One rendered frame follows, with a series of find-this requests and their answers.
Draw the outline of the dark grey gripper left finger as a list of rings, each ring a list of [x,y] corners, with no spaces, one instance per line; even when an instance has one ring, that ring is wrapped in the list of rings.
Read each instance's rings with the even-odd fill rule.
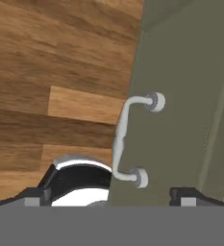
[[[17,195],[0,200],[1,206],[44,207],[50,206],[51,189],[27,187]]]

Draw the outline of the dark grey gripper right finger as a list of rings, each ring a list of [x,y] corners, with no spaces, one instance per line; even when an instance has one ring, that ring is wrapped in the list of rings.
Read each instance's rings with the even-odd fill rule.
[[[198,207],[198,206],[220,206],[224,202],[205,196],[195,187],[171,187],[169,190],[170,206],[177,207]]]

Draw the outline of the olive green drawer front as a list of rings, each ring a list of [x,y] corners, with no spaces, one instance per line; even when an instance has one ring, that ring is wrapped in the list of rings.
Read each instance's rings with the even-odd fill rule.
[[[149,184],[112,180],[111,204],[165,206],[180,186],[224,201],[224,0],[144,0],[128,93],[153,91],[165,106],[131,106],[119,164]]]

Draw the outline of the black and white round thing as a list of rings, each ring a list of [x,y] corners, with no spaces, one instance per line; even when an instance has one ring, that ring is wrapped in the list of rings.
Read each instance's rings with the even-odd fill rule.
[[[70,154],[52,161],[37,185],[50,206],[80,207],[108,200],[112,169],[101,160]]]

